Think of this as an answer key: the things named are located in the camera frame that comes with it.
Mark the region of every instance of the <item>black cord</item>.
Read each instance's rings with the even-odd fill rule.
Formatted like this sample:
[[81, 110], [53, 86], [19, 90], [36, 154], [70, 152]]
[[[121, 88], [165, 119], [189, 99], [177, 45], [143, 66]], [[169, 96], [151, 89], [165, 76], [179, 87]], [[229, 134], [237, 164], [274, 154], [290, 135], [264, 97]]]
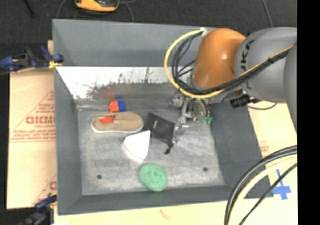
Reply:
[[210, 106], [208, 105], [208, 103], [204, 100], [204, 99], [200, 99], [204, 108], [205, 108], [205, 116], [209, 118], [212, 117], [212, 114], [211, 114], [211, 109], [210, 109]]
[[250, 181], [252, 177], [254, 177], [257, 173], [259, 173], [260, 169], [264, 168], [266, 164], [277, 160], [281, 159], [287, 156], [295, 155], [297, 154], [297, 145], [287, 147], [281, 150], [278, 150], [265, 158], [261, 159], [258, 163], [256, 163], [254, 166], [252, 166], [240, 179], [239, 181], [235, 184], [226, 208], [225, 208], [225, 215], [224, 215], [224, 225], [228, 225], [229, 219], [230, 219], [230, 212], [235, 204], [235, 200], [238, 197], [239, 193], [241, 192], [243, 186]]
[[244, 218], [241, 220], [239, 225], [243, 225], [246, 219], [249, 217], [249, 215], [261, 204], [261, 202], [269, 195], [269, 193], [278, 185], [278, 183], [287, 176], [288, 173], [290, 173], [295, 167], [297, 167], [298, 164], [295, 163], [290, 168], [288, 168], [279, 178], [266, 190], [266, 192], [260, 197], [260, 199], [255, 203], [255, 205], [252, 207], [252, 209], [244, 216]]
[[184, 71], [188, 66], [194, 64], [195, 61], [196, 61], [196, 60], [194, 59], [194, 60], [190, 61], [189, 63], [187, 63], [186, 65], [184, 65], [181, 69], [179, 69], [179, 71], [178, 71], [178, 77], [181, 76], [181, 75], [180, 75], [180, 72]]
[[267, 110], [271, 110], [271, 109], [274, 108], [276, 105], [277, 105], [277, 103], [273, 104], [273, 105], [270, 106], [270, 107], [251, 107], [251, 106], [248, 106], [248, 105], [247, 105], [247, 107], [248, 107], [249, 109], [252, 109], [252, 110], [267, 111]]

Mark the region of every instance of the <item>green ball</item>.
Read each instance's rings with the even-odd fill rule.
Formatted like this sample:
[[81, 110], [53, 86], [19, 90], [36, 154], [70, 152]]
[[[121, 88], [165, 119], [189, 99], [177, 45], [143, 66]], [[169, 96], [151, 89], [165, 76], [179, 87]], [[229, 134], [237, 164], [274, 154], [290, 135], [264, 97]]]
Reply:
[[168, 184], [168, 176], [165, 169], [157, 163], [145, 163], [139, 170], [141, 183], [149, 190], [163, 191]]

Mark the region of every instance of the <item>black cable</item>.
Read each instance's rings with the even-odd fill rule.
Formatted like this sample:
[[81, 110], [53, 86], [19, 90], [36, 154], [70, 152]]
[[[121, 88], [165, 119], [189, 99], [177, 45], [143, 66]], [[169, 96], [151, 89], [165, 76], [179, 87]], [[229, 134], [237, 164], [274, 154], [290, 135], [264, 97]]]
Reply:
[[182, 73], [178, 74], [178, 77], [181, 77], [181, 76], [183, 76], [183, 75], [185, 75], [185, 74], [187, 74], [187, 73], [189, 73], [189, 72], [191, 72], [193, 70], [194, 70], [194, 68], [192, 67], [192, 68], [186, 70], [185, 72], [182, 72]]
[[184, 69], [186, 69], [189, 65], [191, 65], [192, 63], [194, 63], [196, 60], [193, 60], [191, 62], [189, 62], [188, 64], [186, 64], [183, 68], [181, 68], [180, 70], [178, 70], [179, 67], [179, 62], [182, 59], [182, 57], [187, 53], [187, 51], [190, 48], [190, 45], [192, 43], [192, 41], [199, 35], [201, 35], [202, 32], [199, 32], [195, 35], [192, 35], [190, 37], [188, 37], [185, 41], [183, 41], [180, 46], [178, 47], [178, 49], [176, 50], [175, 54], [173, 55], [172, 58], [172, 66], [171, 66], [171, 72], [172, 72], [172, 76], [174, 78], [175, 82], [178, 82], [178, 85], [180, 85], [182, 88], [187, 88], [187, 89], [191, 89], [191, 87], [186, 84], [185, 82], [183, 82], [181, 79], [179, 79], [179, 77], [181, 77], [182, 75], [186, 74], [180, 74]]
[[264, 168], [266, 164], [268, 164], [274, 160], [281, 159], [281, 158], [295, 155], [295, 154], [297, 154], [297, 145], [278, 150], [278, 151], [266, 156], [265, 158], [261, 159], [258, 163], [256, 163], [254, 166], [252, 166], [235, 184], [235, 186], [229, 196], [229, 199], [228, 199], [228, 202], [227, 202], [227, 205], [225, 208], [224, 225], [228, 225], [229, 218], [230, 218], [230, 212], [231, 212], [231, 210], [234, 206], [235, 200], [238, 197], [243, 186], [253, 176], [255, 176], [260, 171], [261, 168]]
[[247, 107], [248, 107], [249, 109], [252, 109], [252, 110], [267, 111], [267, 110], [271, 110], [271, 109], [274, 108], [276, 105], [277, 105], [277, 103], [273, 104], [273, 105], [270, 106], [270, 107], [251, 107], [251, 106], [248, 106], [248, 105], [247, 105]]
[[211, 118], [212, 117], [211, 109], [210, 109], [208, 103], [204, 99], [200, 99], [200, 100], [205, 108], [205, 116]]
[[194, 60], [190, 61], [189, 63], [187, 63], [186, 65], [184, 65], [181, 69], [179, 69], [179, 71], [178, 71], [178, 77], [180, 76], [180, 72], [182, 72], [183, 70], [185, 70], [188, 66], [194, 64], [195, 61], [196, 61], [196, 60], [194, 59]]
[[261, 204], [261, 202], [269, 195], [269, 193], [278, 185], [278, 183], [287, 176], [298, 164], [295, 163], [290, 168], [288, 168], [279, 178], [266, 190], [266, 192], [260, 197], [260, 199], [255, 203], [255, 205], [251, 208], [251, 210], [244, 216], [239, 225], [243, 225], [249, 215]]

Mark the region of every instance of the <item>cardboard sheet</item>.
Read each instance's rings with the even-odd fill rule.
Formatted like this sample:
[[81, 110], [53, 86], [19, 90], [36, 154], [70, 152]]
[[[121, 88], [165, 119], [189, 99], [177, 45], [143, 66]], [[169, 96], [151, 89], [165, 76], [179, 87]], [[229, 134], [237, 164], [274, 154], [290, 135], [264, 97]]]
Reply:
[[7, 209], [33, 207], [57, 189], [54, 72], [10, 75]]

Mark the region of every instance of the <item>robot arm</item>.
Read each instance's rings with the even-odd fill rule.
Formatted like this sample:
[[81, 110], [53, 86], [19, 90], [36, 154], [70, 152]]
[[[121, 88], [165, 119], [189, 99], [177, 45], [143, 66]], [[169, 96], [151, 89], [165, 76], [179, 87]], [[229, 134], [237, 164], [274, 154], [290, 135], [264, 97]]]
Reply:
[[[187, 82], [179, 78], [177, 61], [183, 46], [202, 34], [194, 66]], [[177, 49], [169, 76], [168, 57]], [[190, 32], [172, 44], [165, 56], [164, 68], [172, 84], [185, 99], [207, 103], [234, 101], [244, 95], [259, 101], [287, 103], [297, 130], [297, 29], [269, 28], [248, 37], [226, 28]]]

